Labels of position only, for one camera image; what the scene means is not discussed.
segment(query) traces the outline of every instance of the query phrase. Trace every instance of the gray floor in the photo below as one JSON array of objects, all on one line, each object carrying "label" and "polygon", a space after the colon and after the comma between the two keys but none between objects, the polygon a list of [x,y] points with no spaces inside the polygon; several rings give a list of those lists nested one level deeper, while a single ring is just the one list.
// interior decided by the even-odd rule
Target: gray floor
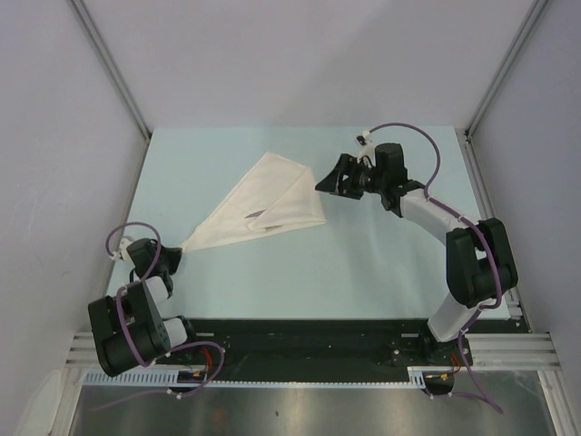
[{"label": "gray floor", "polygon": [[[462,398],[430,401],[421,391],[206,389],[176,401],[164,394],[103,411],[89,408],[135,388],[85,387],[72,435],[552,435],[537,374],[480,374],[504,408]],[[457,391],[472,391],[460,374]]]}]

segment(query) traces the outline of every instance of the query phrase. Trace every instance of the white table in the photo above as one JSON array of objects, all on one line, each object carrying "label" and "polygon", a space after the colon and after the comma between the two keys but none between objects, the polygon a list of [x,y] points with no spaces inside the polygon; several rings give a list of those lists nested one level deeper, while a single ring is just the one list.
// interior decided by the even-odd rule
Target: white table
[{"label": "white table", "polygon": [[[179,246],[267,152],[310,166],[320,180],[340,153],[356,154],[368,127],[156,130],[129,221],[154,225],[165,246]],[[479,216],[455,131],[428,127],[442,167],[431,192]],[[426,182],[435,156],[419,134],[390,128],[377,144],[401,143],[409,177]],[[362,200],[322,195],[327,223],[255,241],[186,253],[162,316],[246,319],[428,318],[448,292],[445,250],[413,223]],[[151,236],[131,227],[133,237]],[[114,266],[109,294],[132,266]],[[503,305],[483,318],[506,319]]]}]

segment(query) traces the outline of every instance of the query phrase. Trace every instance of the white wall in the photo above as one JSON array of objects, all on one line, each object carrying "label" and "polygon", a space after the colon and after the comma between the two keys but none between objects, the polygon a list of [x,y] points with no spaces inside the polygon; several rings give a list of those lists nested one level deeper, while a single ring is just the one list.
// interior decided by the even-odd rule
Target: white wall
[{"label": "white wall", "polygon": [[65,0],[0,5],[0,433],[64,364],[143,152]]},{"label": "white wall", "polygon": [[523,299],[581,406],[581,3],[553,2],[476,134]]},{"label": "white wall", "polygon": [[533,0],[87,0],[155,127],[465,127]]}]

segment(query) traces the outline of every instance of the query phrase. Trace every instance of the robotic arm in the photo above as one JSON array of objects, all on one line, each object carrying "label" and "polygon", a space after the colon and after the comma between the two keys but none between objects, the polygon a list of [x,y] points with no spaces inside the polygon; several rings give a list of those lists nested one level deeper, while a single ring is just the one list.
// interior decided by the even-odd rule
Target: robotic arm
[{"label": "robotic arm", "polygon": [[[463,216],[452,215],[453,209],[427,195],[422,183],[408,178],[400,144],[373,147],[363,136],[359,136],[358,141],[364,146],[360,158],[342,154],[330,174],[315,189],[357,200],[364,193],[377,193],[386,211],[418,224],[446,246],[446,280],[450,294],[428,319],[420,338],[426,344],[426,354],[441,350],[443,345],[454,342],[478,306],[497,295],[490,262],[487,258],[478,259],[477,251],[483,251],[484,247],[466,220],[461,219]],[[375,164],[369,156],[373,148]],[[494,256],[504,293],[518,280],[504,224],[492,218],[480,221],[476,227],[484,234]]]}]

